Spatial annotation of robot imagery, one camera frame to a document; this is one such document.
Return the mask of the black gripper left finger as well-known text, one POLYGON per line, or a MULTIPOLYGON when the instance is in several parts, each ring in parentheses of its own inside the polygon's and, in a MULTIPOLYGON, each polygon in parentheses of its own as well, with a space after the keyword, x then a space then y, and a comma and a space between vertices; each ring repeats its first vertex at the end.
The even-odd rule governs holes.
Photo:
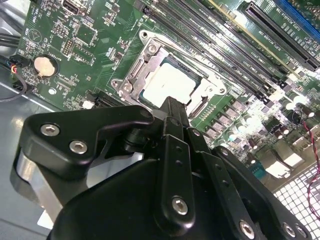
POLYGON ((150 113, 139 105, 35 114, 22 127, 13 168, 54 223, 75 197, 133 164, 190 157, 168 97, 150 113))

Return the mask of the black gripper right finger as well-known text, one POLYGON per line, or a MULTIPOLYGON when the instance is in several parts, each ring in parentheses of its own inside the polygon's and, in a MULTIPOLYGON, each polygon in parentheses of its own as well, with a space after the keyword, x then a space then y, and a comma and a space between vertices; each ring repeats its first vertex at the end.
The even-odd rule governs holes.
POLYGON ((191 127, 183 103, 174 113, 187 134, 213 203, 213 217, 224 240, 310 240, 311 233, 268 188, 227 148, 210 150, 203 135, 191 127))

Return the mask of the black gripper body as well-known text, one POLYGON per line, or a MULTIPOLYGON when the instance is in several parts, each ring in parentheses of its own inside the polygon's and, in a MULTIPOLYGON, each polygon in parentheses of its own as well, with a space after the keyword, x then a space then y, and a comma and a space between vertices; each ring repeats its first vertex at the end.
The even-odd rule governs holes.
POLYGON ((72 199, 51 240, 224 240, 189 158, 139 161, 72 199))

